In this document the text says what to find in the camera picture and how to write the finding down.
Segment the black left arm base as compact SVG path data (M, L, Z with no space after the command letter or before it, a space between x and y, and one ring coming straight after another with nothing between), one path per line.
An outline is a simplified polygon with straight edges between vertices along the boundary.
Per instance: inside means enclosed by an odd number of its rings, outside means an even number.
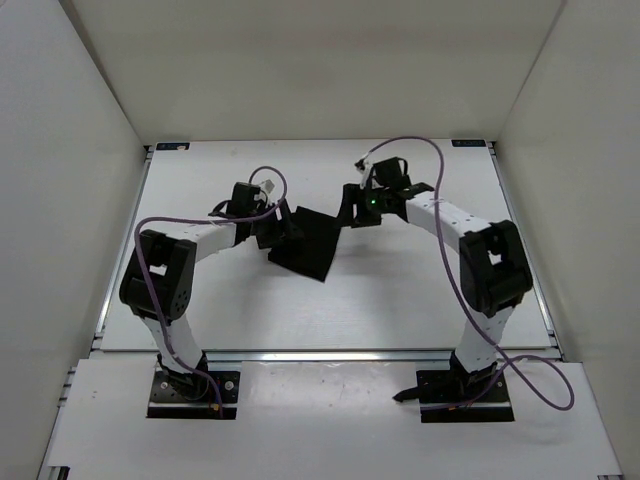
M201 375L171 371L158 360L146 416L151 419L235 420L241 372L212 370L202 358L197 369L204 371L205 368L216 382L220 396Z

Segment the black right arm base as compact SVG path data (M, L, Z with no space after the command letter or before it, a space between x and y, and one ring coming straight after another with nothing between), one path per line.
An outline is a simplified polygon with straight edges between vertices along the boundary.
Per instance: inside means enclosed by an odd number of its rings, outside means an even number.
M447 370L418 370L414 387L393 396L397 403L416 400L421 422L507 423L515 420L504 374L497 362L467 372L452 354Z

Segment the dark left corner label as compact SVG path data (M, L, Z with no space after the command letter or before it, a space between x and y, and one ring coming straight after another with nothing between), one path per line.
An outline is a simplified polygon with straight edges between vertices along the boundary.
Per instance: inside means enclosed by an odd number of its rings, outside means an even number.
M156 144L156 151L186 151L190 148L189 142L160 142Z

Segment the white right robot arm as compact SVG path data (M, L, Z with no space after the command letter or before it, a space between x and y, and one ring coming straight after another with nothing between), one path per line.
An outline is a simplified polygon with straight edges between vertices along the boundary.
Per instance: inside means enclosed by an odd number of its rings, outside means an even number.
M483 390L484 377L493 373L495 346L506 321L533 286L517 227L510 220L476 217L442 199L434 187L412 183L408 162L402 158L374 164L361 159L355 168L361 180L343 186L338 226L377 226L383 215L392 214L458 254L454 282L471 318L452 354L455 370L448 376L448 387L460 400L473 399Z

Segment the dark right corner label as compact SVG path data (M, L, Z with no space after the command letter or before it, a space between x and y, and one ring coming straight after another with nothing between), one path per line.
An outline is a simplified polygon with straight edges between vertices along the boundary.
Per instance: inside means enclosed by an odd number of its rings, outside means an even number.
M482 139L452 139L451 144L455 148L485 148L486 142Z

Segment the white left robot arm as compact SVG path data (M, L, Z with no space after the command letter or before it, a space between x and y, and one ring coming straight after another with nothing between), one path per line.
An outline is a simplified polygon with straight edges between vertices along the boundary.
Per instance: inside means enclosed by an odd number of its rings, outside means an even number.
M185 397L203 395L213 381L186 318L196 264L251 237L260 249L302 238L286 197L272 200L269 187L268 181L238 182L231 198L205 219L149 217L134 230L119 298L143 320L162 370Z

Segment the black skirt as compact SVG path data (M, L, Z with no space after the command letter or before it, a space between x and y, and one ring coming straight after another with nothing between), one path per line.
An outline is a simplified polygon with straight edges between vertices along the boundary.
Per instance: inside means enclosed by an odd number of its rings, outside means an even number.
M341 228L334 217L302 206L291 218L302 237L272 248L268 260L293 273L324 282L335 257Z

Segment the dark corner label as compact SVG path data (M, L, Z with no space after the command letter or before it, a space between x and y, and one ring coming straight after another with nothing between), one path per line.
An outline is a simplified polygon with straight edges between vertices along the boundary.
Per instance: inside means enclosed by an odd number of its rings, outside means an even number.
M485 148L486 142L482 139L452 139L451 144L455 148Z
M189 142L160 142L156 144L156 151L186 151L190 148Z

